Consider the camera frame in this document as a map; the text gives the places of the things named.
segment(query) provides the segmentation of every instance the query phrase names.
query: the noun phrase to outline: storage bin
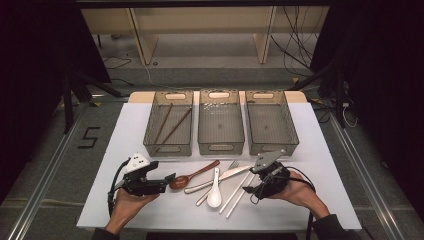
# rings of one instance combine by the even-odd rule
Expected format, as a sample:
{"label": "storage bin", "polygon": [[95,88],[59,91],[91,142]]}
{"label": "storage bin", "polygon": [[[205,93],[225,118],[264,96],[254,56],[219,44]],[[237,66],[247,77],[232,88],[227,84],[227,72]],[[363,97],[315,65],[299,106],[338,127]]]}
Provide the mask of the storage bin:
{"label": "storage bin", "polygon": [[246,91],[250,155],[283,150],[291,156],[299,145],[284,91]]}
{"label": "storage bin", "polygon": [[143,145],[151,157],[191,156],[193,91],[156,92]]}
{"label": "storage bin", "polygon": [[238,90],[201,90],[198,131],[200,154],[240,155],[244,141]]}

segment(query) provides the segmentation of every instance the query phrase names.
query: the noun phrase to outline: white plastic spoon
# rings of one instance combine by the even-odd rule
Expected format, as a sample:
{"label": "white plastic spoon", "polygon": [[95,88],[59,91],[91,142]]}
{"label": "white plastic spoon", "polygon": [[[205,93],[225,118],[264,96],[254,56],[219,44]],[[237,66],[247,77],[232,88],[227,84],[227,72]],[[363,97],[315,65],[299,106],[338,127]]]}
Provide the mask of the white plastic spoon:
{"label": "white plastic spoon", "polygon": [[222,202],[221,192],[219,191],[219,186],[218,186],[218,178],[219,178],[219,168],[215,168],[215,176],[213,179],[213,185],[207,200],[209,206],[213,208],[219,207],[219,205],[221,205],[221,202]]}

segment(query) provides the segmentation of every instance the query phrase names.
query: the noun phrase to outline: table knife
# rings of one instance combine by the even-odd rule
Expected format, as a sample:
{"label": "table knife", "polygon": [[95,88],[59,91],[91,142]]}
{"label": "table knife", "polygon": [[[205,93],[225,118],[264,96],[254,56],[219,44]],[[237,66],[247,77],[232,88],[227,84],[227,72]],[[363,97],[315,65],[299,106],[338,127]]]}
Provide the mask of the table knife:
{"label": "table knife", "polygon": [[[251,167],[252,166],[248,165],[248,166],[241,166],[241,167],[236,167],[236,168],[227,170],[221,176],[219,176],[218,180],[222,181],[222,180],[227,179],[227,178],[229,178],[233,175],[236,175],[237,173],[244,172],[244,171],[250,169]],[[186,194],[194,193],[194,192],[199,191],[200,189],[203,189],[203,188],[210,186],[212,184],[213,184],[213,180],[211,180],[209,182],[205,182],[205,183],[200,184],[200,185],[197,185],[195,187],[185,188],[184,192]]]}

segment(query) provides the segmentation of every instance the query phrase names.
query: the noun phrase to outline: gray floor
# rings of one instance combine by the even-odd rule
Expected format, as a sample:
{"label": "gray floor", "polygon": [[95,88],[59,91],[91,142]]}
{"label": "gray floor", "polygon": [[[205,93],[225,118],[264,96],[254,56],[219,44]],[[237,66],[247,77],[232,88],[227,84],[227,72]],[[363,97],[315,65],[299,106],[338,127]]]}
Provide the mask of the gray floor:
{"label": "gray floor", "polygon": [[[287,35],[274,37],[285,46]],[[114,40],[105,35],[101,36],[101,39],[102,48],[99,48],[99,51],[104,57],[106,67],[109,68],[110,77],[114,79],[110,85],[123,93],[170,88],[196,90],[202,87],[236,87],[239,90],[287,89],[293,85],[293,78],[304,79],[296,73],[310,74],[310,71],[302,68],[300,64],[290,58],[284,58],[272,42],[267,63],[259,64],[251,35],[164,35],[160,37],[152,64],[147,67],[140,64],[131,37],[122,36]],[[315,41],[315,36],[308,41],[307,48],[311,52]],[[296,54],[296,46],[290,45],[288,49]],[[308,98],[317,98],[318,86],[319,82],[309,85],[304,89],[305,95]],[[63,153],[57,172],[46,188],[34,218],[27,224],[29,228],[23,234],[23,239],[89,239],[91,236],[90,231],[78,229],[75,225],[122,105],[127,99],[113,98],[97,88],[90,87],[90,90],[95,96],[92,104],[83,108],[75,100],[75,110],[81,113],[77,129],[69,141],[69,147]],[[326,120],[330,116],[323,116],[324,114],[325,111],[317,110],[317,120]],[[367,188],[361,182],[361,177],[345,150],[346,146],[340,140],[336,125],[331,118],[328,122],[320,124],[357,216],[374,239],[393,239],[390,238],[391,234],[387,233],[387,226],[382,223],[378,209],[370,200]],[[87,141],[82,138],[88,127],[99,128],[90,132],[98,137],[95,147],[78,148],[87,145]],[[0,208],[0,239],[7,239],[28,199],[35,189],[39,189],[38,183],[51,165],[51,160],[55,159],[56,148],[65,137],[63,130],[64,109],[59,105],[57,111],[52,113],[49,127],[33,154],[33,160],[27,163]],[[347,127],[344,134],[344,137],[347,136],[352,141],[358,153],[354,160],[362,162],[370,173],[381,199],[393,214],[396,227],[404,239],[423,239],[423,222],[390,172],[380,164],[380,156],[363,127],[360,124]],[[365,228],[359,234],[362,239],[371,239]],[[304,239],[304,234],[298,234],[298,237]],[[142,232],[124,231],[122,234],[122,239],[144,238],[145,233]]]}

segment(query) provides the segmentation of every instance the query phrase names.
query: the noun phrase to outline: human hand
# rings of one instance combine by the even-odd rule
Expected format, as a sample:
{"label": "human hand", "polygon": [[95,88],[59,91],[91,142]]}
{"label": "human hand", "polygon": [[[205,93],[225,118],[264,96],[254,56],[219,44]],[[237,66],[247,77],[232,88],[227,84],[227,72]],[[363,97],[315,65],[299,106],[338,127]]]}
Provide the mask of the human hand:
{"label": "human hand", "polygon": [[[294,171],[290,171],[290,177],[303,179],[302,175]],[[306,183],[289,180],[283,191],[269,198],[281,199],[298,206],[306,207],[317,220],[330,214],[327,206]]]}
{"label": "human hand", "polygon": [[149,202],[159,197],[159,194],[135,196],[119,189],[116,194],[115,207],[105,230],[118,235],[125,225]]}

